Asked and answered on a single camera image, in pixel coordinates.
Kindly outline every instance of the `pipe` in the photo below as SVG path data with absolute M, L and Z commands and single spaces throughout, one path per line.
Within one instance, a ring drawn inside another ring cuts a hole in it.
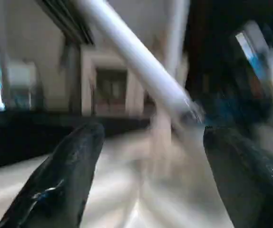
M 120 55 L 134 69 L 149 94 L 176 121 L 182 116 L 194 116 L 190 96 L 164 69 L 119 15 L 105 0 L 75 0 L 79 9 L 115 45 Z
M 10 101 L 10 85 L 8 80 L 8 54 L 7 54 L 7 32 L 6 32 L 6 10 L 5 0 L 0 0 L 0 66 L 1 66 L 1 109 L 8 106 Z
M 181 62 L 183 41 L 187 25 L 189 0 L 170 0 L 170 17 L 166 27 L 166 44 L 164 48 L 164 66 L 166 71 L 176 77 Z M 153 124 L 152 169 L 155 175 L 167 176 L 171 167 L 171 121 L 163 108 L 157 106 Z

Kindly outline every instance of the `white pole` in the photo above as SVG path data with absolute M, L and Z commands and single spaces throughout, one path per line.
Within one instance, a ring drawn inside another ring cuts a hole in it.
M 8 80 L 8 54 L 7 54 L 7 31 L 6 31 L 6 9 L 5 0 L 0 0 L 0 66 L 1 66 L 1 84 L 0 96 L 2 101 L 0 105 L 9 104 L 10 99 L 10 88 Z
M 144 88 L 173 119 L 179 120 L 181 115 L 191 111 L 193 103 L 189 95 L 105 0 L 75 1 L 85 16 L 111 39 L 123 59 L 137 72 Z
M 167 72 L 176 77 L 182 58 L 183 42 L 187 25 L 189 0 L 170 0 L 170 17 L 166 27 L 166 44 L 164 48 L 164 66 Z M 153 124 L 152 164 L 154 175 L 166 176 L 171 167 L 171 122 L 163 108 L 157 107 Z

